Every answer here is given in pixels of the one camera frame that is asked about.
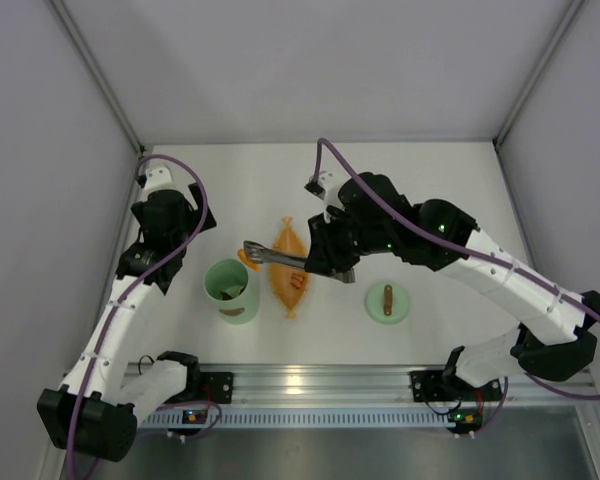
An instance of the brown food item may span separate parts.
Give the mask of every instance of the brown food item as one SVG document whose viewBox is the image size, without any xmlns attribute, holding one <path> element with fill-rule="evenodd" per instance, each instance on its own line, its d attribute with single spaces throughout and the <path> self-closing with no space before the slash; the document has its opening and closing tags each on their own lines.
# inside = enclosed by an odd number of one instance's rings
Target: brown food item
<svg viewBox="0 0 600 480">
<path fill-rule="evenodd" d="M 391 285 L 384 286 L 384 314 L 385 316 L 391 315 L 393 309 L 393 288 Z"/>
<path fill-rule="evenodd" d="M 278 252 L 306 257 L 307 249 L 291 226 L 291 217 L 284 217 L 284 228 L 278 235 L 273 249 Z M 269 266 L 269 283 L 280 303 L 287 309 L 287 318 L 295 318 L 295 308 L 309 287 L 309 274 L 276 263 Z"/>
</svg>

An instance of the orange object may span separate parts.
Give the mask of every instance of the orange object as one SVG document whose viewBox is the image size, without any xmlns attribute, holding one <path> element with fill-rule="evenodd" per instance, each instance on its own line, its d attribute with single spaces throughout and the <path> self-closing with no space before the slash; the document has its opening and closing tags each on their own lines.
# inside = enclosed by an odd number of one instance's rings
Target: orange object
<svg viewBox="0 0 600 480">
<path fill-rule="evenodd" d="M 242 260 L 242 263 L 244 263 L 247 267 L 253 268 L 256 272 L 260 271 L 260 265 L 258 265 L 257 263 L 253 263 L 251 260 L 249 260 L 247 258 L 247 254 L 244 253 L 244 249 L 240 249 L 238 250 L 238 257 L 240 258 L 240 260 Z"/>
<path fill-rule="evenodd" d="M 273 244 L 273 249 L 290 255 L 306 257 L 307 249 L 291 226 L 292 220 L 291 217 L 282 219 L 284 228 Z M 295 318 L 294 310 L 309 288 L 309 274 L 303 270 L 274 263 L 269 267 L 269 283 L 275 296 L 287 309 L 287 318 Z"/>
</svg>

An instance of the green cup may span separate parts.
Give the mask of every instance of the green cup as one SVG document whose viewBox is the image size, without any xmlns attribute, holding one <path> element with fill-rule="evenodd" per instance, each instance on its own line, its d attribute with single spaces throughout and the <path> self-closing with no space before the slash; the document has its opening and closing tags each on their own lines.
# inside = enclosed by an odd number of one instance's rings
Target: green cup
<svg viewBox="0 0 600 480">
<path fill-rule="evenodd" d="M 258 313 L 260 295 L 252 276 L 243 263 L 233 259 L 220 260 L 207 271 L 204 291 L 228 323 L 247 323 Z"/>
</svg>

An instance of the metal tongs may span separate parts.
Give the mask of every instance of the metal tongs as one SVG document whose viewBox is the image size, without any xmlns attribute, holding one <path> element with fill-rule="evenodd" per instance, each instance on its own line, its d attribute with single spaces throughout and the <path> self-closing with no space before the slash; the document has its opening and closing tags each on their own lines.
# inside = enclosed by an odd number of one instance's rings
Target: metal tongs
<svg viewBox="0 0 600 480">
<path fill-rule="evenodd" d="M 252 242 L 250 240 L 244 241 L 244 253 L 249 261 L 262 264 L 262 263 L 278 263 L 287 267 L 295 268 L 297 270 L 305 271 L 305 264 L 307 257 L 298 257 L 295 255 L 289 255 L 283 252 L 277 252 L 270 248 L 260 245 L 259 243 Z M 327 278 L 333 278 L 339 280 L 342 283 L 354 283 L 356 281 L 355 273 L 353 269 L 347 270 L 346 272 L 334 272 L 333 275 L 324 275 Z"/>
</svg>

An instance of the white tabletop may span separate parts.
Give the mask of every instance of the white tabletop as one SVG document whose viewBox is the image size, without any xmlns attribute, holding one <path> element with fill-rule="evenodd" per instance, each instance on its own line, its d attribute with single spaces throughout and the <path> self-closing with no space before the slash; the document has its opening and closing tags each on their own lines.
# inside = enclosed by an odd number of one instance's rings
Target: white tabletop
<svg viewBox="0 0 600 480">
<path fill-rule="evenodd" d="M 453 202 L 526 261 L 491 144 L 337 146 L 358 172 L 386 174 L 412 203 Z M 454 347 L 479 343 L 514 325 L 464 285 L 390 254 L 363 258 L 353 285 L 313 276 L 294 320 L 285 319 L 265 268 L 259 274 L 258 315 L 245 325 L 229 325 L 204 295 L 204 274 L 218 260 L 237 258 L 243 240 L 271 245 L 284 216 L 293 217 L 309 246 L 306 221 L 322 211 L 322 202 L 303 189 L 313 172 L 315 144 L 161 146 L 154 153 L 172 155 L 198 173 L 218 226 L 188 248 L 182 270 L 138 344 L 138 357 L 177 350 L 197 355 L 202 363 L 440 364 Z M 328 151 L 323 169 L 340 171 Z M 178 167 L 170 170 L 181 189 L 191 183 Z M 411 312 L 397 325 L 380 325 L 366 314 L 364 296 L 379 281 L 398 282 L 411 296 Z"/>
</svg>

